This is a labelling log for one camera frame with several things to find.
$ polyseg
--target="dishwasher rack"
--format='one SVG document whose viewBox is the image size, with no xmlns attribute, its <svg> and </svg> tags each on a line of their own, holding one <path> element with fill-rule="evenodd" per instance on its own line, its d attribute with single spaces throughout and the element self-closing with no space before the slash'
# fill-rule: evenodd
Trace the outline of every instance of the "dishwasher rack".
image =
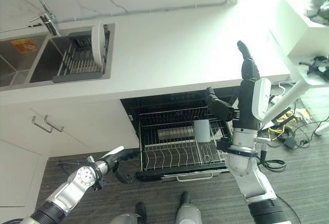
<svg viewBox="0 0 329 224">
<path fill-rule="evenodd" d="M 101 78 L 105 71 L 106 57 L 102 65 L 96 64 L 92 51 L 91 33 L 82 33 L 69 37 L 70 44 L 63 54 L 54 83 Z M 107 53 L 109 33 L 105 34 L 104 54 Z"/>
<path fill-rule="evenodd" d="M 194 120 L 208 119 L 210 142 L 198 142 Z M 208 107 L 140 114 L 141 167 L 144 171 L 223 163 L 224 152 L 216 142 L 229 136 L 226 122 L 209 113 Z"/>
</svg>

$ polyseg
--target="cup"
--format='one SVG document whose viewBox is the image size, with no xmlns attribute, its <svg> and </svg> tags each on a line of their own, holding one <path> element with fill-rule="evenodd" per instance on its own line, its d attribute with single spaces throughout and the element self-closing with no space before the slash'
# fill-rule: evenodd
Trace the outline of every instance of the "cup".
<svg viewBox="0 0 329 224">
<path fill-rule="evenodd" d="M 194 135 L 198 143 L 210 142 L 209 120 L 194 120 Z"/>
</svg>

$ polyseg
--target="dish drying rack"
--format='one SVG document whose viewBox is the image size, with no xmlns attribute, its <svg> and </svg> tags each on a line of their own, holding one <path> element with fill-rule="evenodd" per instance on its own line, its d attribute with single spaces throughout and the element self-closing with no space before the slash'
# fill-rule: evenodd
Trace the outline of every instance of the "dish drying rack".
<svg viewBox="0 0 329 224">
<path fill-rule="evenodd" d="M 101 78 L 105 71 L 109 32 L 105 34 L 105 48 L 102 65 L 96 64 L 92 51 L 91 33 L 69 37 L 69 46 L 63 54 L 54 83 Z"/>
</svg>

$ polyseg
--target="white cabinet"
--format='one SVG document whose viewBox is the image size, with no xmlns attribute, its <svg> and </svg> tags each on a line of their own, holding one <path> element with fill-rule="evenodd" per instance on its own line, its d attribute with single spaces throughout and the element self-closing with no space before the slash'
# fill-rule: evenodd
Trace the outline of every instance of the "white cabinet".
<svg viewBox="0 0 329 224">
<path fill-rule="evenodd" d="M 135 130 L 120 100 L 85 101 L 83 97 L 33 103 L 32 109 L 89 147 L 103 152 L 120 145 L 139 147 Z"/>
<path fill-rule="evenodd" d="M 1 105 L 0 138 L 28 151 L 46 157 L 87 153 L 89 147 L 70 134 L 55 129 L 51 133 L 32 124 L 50 129 L 43 117 L 33 112 L 28 105 Z"/>
<path fill-rule="evenodd" d="M 26 205 L 38 158 L 35 153 L 0 140 L 0 207 Z"/>
</svg>

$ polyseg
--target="cabinet handle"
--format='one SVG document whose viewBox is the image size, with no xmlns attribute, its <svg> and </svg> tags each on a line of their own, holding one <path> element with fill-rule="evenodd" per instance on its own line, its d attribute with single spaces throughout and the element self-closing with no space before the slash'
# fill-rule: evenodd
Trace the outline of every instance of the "cabinet handle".
<svg viewBox="0 0 329 224">
<path fill-rule="evenodd" d="M 52 128 L 55 128 L 56 130 L 58 130 L 60 133 L 64 130 L 64 127 L 62 126 L 61 128 L 58 128 L 56 125 L 52 124 L 50 121 L 48 121 L 48 115 L 45 115 L 45 119 L 44 119 L 45 123 L 47 125 L 50 125 Z"/>
<path fill-rule="evenodd" d="M 37 127 L 41 128 L 42 130 L 45 130 L 48 133 L 52 132 L 52 127 L 50 128 L 50 130 L 48 130 L 48 129 L 44 128 L 43 126 L 39 125 L 38 123 L 36 123 L 35 119 L 36 119 L 36 116 L 33 116 L 33 118 L 32 118 L 32 124 L 33 125 L 36 125 Z"/>
</svg>

